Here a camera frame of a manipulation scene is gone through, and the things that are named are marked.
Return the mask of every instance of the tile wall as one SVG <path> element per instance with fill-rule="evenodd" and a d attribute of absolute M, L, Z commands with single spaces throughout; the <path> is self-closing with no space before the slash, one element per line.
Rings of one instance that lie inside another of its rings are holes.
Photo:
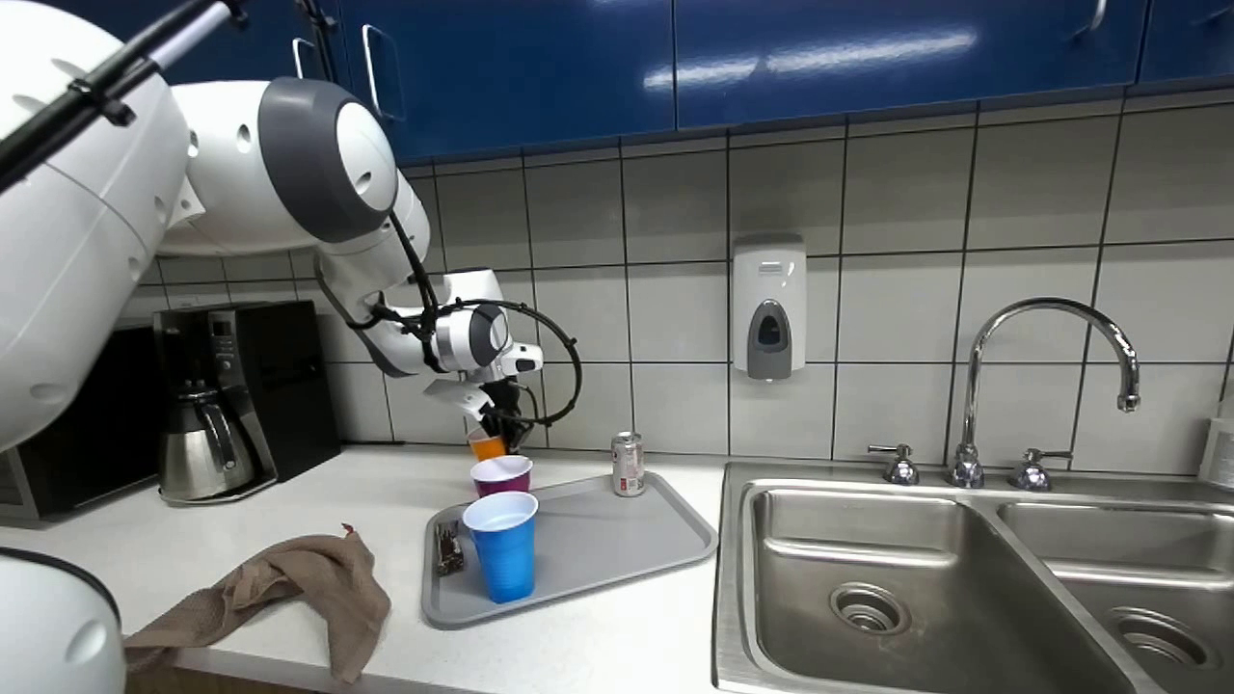
<path fill-rule="evenodd" d="M 981 447 L 1070 447 L 1076 470 L 1190 475 L 1234 329 L 1234 92 L 947 113 L 409 171 L 433 268 L 496 267 L 507 297 L 580 335 L 586 393 L 535 447 L 860 459 L 956 447 L 976 329 L 1017 297 L 1111 313 L 1144 363 L 1113 407 L 1113 351 L 1072 317 L 1023 317 L 986 351 Z M 803 236 L 811 366 L 730 371 L 730 247 Z M 130 303 L 318 297 L 310 257 L 163 257 Z M 382 376 L 324 313 L 352 439 L 459 444 L 426 376 Z M 546 342 L 532 388 L 571 388 Z"/>

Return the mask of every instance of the faucet handle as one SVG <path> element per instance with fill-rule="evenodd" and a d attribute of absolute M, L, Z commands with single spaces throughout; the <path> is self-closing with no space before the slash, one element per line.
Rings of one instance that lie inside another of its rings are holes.
<path fill-rule="evenodd" d="M 1050 488 L 1050 470 L 1041 468 L 1046 459 L 1072 459 L 1072 450 L 1028 447 L 1026 462 L 1017 462 L 1009 483 L 1023 487 L 1023 488 Z"/>
<path fill-rule="evenodd" d="M 964 488 L 976 488 L 976 487 L 986 483 L 986 475 L 981 470 L 981 456 L 976 456 L 976 444 L 972 444 L 972 439 L 964 439 L 964 444 L 956 447 L 956 459 L 954 459 L 954 468 L 947 468 L 947 478 L 954 478 L 954 487 L 964 487 Z"/>
<path fill-rule="evenodd" d="M 918 487 L 918 468 L 914 468 L 914 447 L 893 444 L 893 447 L 868 447 L 868 456 L 886 459 L 890 468 L 883 470 L 886 483 L 893 487 Z"/>

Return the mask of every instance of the white tile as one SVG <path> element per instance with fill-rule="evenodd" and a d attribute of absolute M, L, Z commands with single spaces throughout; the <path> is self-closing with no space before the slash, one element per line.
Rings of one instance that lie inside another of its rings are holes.
<path fill-rule="evenodd" d="M 342 317 L 330 308 L 330 299 L 321 289 L 298 285 L 298 297 L 318 303 L 324 363 L 354 363 L 354 366 L 373 363 L 364 339 L 342 325 Z"/>
<path fill-rule="evenodd" d="M 910 444 L 918 462 L 945 459 L 947 366 L 842 366 L 838 459 Z"/>
<path fill-rule="evenodd" d="M 150 329 L 157 313 L 165 313 L 163 289 L 136 289 L 117 329 Z"/>
<path fill-rule="evenodd" d="M 428 257 L 420 257 L 428 267 L 428 274 L 447 268 L 447 249 L 445 249 L 445 222 L 440 222 L 440 199 L 435 199 L 435 181 L 433 178 L 413 178 L 413 193 L 428 217 Z"/>
<path fill-rule="evenodd" d="M 165 285 L 165 308 L 231 303 L 229 285 Z"/>
<path fill-rule="evenodd" d="M 539 313 L 552 317 L 571 339 L 580 339 L 581 363 L 618 357 L 630 363 L 630 325 L 625 325 L 625 268 L 539 268 L 535 274 Z M 544 357 L 567 357 L 567 351 L 546 339 Z"/>
<path fill-rule="evenodd" d="M 1117 118 L 982 127 L 968 247 L 1098 241 Z"/>
<path fill-rule="evenodd" d="M 150 267 L 145 267 L 145 274 L 138 276 L 138 289 L 145 289 L 145 294 L 156 294 L 156 289 L 157 289 L 157 294 L 163 294 L 157 261 L 150 261 Z"/>
<path fill-rule="evenodd" d="M 1170 109 L 1210 109 L 1210 103 L 1234 103 L 1234 87 L 1188 87 L 1188 92 L 1125 95 L 1125 113 L 1170 113 Z"/>
<path fill-rule="evenodd" d="M 467 428 L 462 407 L 426 397 L 433 375 L 420 376 L 386 376 L 393 439 L 409 444 L 454 444 L 462 450 Z"/>
<path fill-rule="evenodd" d="M 649 450 L 725 456 L 725 366 L 631 366 L 635 433 Z"/>
<path fill-rule="evenodd" d="M 631 357 L 730 356 L 725 267 L 631 267 L 630 268 Z"/>
<path fill-rule="evenodd" d="M 324 375 L 342 439 L 393 439 L 382 371 L 327 366 Z"/>
<path fill-rule="evenodd" d="M 631 261 L 725 257 L 725 153 L 625 163 Z"/>
<path fill-rule="evenodd" d="M 731 130 L 730 148 L 800 148 L 818 140 L 846 140 L 846 124 L 823 124 L 823 127 L 782 127 L 782 130 Z"/>
<path fill-rule="evenodd" d="M 782 380 L 731 375 L 731 456 L 829 459 L 832 366 Z"/>
<path fill-rule="evenodd" d="M 954 450 L 964 435 L 968 366 L 954 388 Z M 1014 470 L 1028 447 L 1072 450 L 1080 366 L 982 366 L 976 380 L 976 450 L 986 475 Z"/>
<path fill-rule="evenodd" d="M 575 371 L 544 371 L 544 403 L 554 414 L 575 393 Z M 631 428 L 630 366 L 586 366 L 575 414 L 552 423 L 552 447 L 609 450 L 614 433 Z"/>
<path fill-rule="evenodd" d="M 535 285 L 532 285 L 532 274 L 496 274 L 500 283 L 500 297 L 507 299 L 518 299 L 518 303 L 532 303 L 535 308 Z M 552 339 L 552 331 L 539 331 L 539 325 L 532 317 L 522 317 L 522 313 L 507 313 L 509 320 L 509 335 L 518 342 L 544 342 Z"/>
<path fill-rule="evenodd" d="M 618 148 L 598 148 L 598 150 L 546 150 L 546 153 L 528 153 L 525 164 L 580 164 L 580 163 L 618 163 Z"/>
<path fill-rule="evenodd" d="M 525 416 L 544 416 L 544 375 L 522 375 L 518 376 L 518 385 L 522 385 L 522 414 Z M 528 439 L 525 444 L 518 444 L 518 450 L 546 450 L 546 444 L 552 444 L 552 433 L 544 433 L 539 423 L 528 433 Z"/>
<path fill-rule="evenodd" d="M 291 253 L 234 253 L 225 257 L 229 283 L 291 283 L 293 257 Z"/>
<path fill-rule="evenodd" d="M 318 276 L 318 249 L 293 253 L 293 276 L 298 276 L 298 285 Z"/>
<path fill-rule="evenodd" d="M 806 253 L 838 253 L 846 144 L 731 150 L 731 238 L 803 236 Z"/>
<path fill-rule="evenodd" d="M 518 171 L 518 164 L 522 157 L 447 163 L 447 164 L 435 164 L 435 178 L 471 178 L 471 173 Z"/>
<path fill-rule="evenodd" d="M 959 249 L 972 130 L 851 140 L 846 249 Z"/>
<path fill-rule="evenodd" d="M 1091 118 L 1117 114 L 1117 109 L 1124 101 L 996 103 L 981 113 L 981 124 Z"/>
<path fill-rule="evenodd" d="M 1117 371 L 1091 366 L 1082 380 L 1076 470 L 1197 475 L 1207 416 L 1219 403 L 1219 366 L 1144 366 L 1140 403 L 1113 407 Z"/>
<path fill-rule="evenodd" d="M 625 144 L 625 148 L 620 148 L 620 157 L 670 157 L 670 153 L 698 153 L 698 150 L 725 150 L 725 133 Z"/>
<path fill-rule="evenodd" d="M 842 363 L 954 363 L 959 253 L 850 257 Z"/>
<path fill-rule="evenodd" d="M 426 163 L 426 164 L 401 164 L 401 178 L 433 178 L 433 163 Z"/>
<path fill-rule="evenodd" d="M 265 299 L 298 299 L 298 285 L 293 283 L 231 285 L 231 303 L 265 303 Z"/>
<path fill-rule="evenodd" d="M 838 357 L 842 261 L 811 257 L 806 276 L 806 357 Z"/>
<path fill-rule="evenodd" d="M 1234 238 L 1234 109 L 1124 118 L 1111 241 Z"/>
<path fill-rule="evenodd" d="M 1234 241 L 1111 247 L 1098 308 L 1144 363 L 1228 363 L 1234 329 Z"/>
<path fill-rule="evenodd" d="M 868 140 L 868 133 L 904 133 L 904 130 L 964 130 L 972 124 L 976 124 L 972 109 L 928 113 L 928 114 L 873 114 L 873 118 L 851 118 L 850 133 Z"/>
<path fill-rule="evenodd" d="M 525 178 L 518 171 L 435 178 L 453 268 L 528 267 Z"/>
<path fill-rule="evenodd" d="M 956 357 L 968 363 L 976 331 L 1014 299 L 1070 297 L 1091 303 L 1094 247 L 968 253 Z M 986 339 L 982 363 L 1082 363 L 1082 320 L 1017 313 Z"/>
<path fill-rule="evenodd" d="M 168 285 L 225 285 L 225 257 L 157 257 L 157 274 Z"/>
<path fill-rule="evenodd" d="M 535 267 L 625 261 L 618 163 L 528 171 Z"/>

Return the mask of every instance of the cabinet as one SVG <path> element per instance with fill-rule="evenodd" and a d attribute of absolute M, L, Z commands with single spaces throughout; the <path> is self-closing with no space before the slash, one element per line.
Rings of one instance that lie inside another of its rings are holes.
<path fill-rule="evenodd" d="M 1144 83 L 1231 82 L 1234 0 L 1156 0 L 1144 40 Z"/>
<path fill-rule="evenodd" d="M 676 0 L 680 127 L 1124 87 L 1144 2 Z"/>
<path fill-rule="evenodd" d="M 341 52 L 401 163 L 676 130 L 670 0 L 354 0 Z"/>
<path fill-rule="evenodd" d="M 93 20 L 117 40 L 136 40 L 157 14 L 175 13 L 177 0 L 53 0 L 57 7 Z M 249 24 L 219 28 L 177 67 L 165 68 L 168 82 L 270 82 L 293 73 L 293 40 L 305 31 L 298 2 L 291 0 L 249 0 Z"/>

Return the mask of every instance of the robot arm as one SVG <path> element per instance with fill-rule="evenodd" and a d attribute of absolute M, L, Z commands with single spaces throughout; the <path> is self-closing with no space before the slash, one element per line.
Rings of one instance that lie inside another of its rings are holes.
<path fill-rule="evenodd" d="M 435 299 L 428 217 L 364 103 L 327 82 L 213 82 L 175 101 L 192 150 L 163 249 L 312 247 L 324 297 L 388 376 L 435 371 L 428 393 L 474 428 L 507 444 L 528 433 L 509 393 L 522 371 L 544 366 L 539 348 L 513 342 L 494 268 L 447 274 Z M 388 303 L 409 283 L 420 303 Z"/>
<path fill-rule="evenodd" d="M 120 45 L 42 2 L 0 2 L 0 14 L 0 63 L 30 67 L 0 83 L 0 95 L 12 92 L 0 101 L 0 133 Z M 21 51 L 3 52 L 6 31 L 69 40 L 17 41 Z M 428 393 L 509 444 L 535 423 L 518 414 L 518 375 L 544 366 L 539 348 L 509 339 L 509 303 L 491 268 L 447 274 L 447 299 L 435 299 L 426 274 L 428 217 L 377 118 L 341 83 L 165 87 L 156 77 L 125 95 L 125 109 L 127 127 L 86 127 L 0 193 L 0 229 L 30 229 L 0 236 L 0 447 L 27 439 L 72 402 L 156 249 L 312 247 L 321 289 L 386 375 L 435 371 Z M 406 283 L 420 289 L 418 308 L 386 299 L 386 289 Z"/>

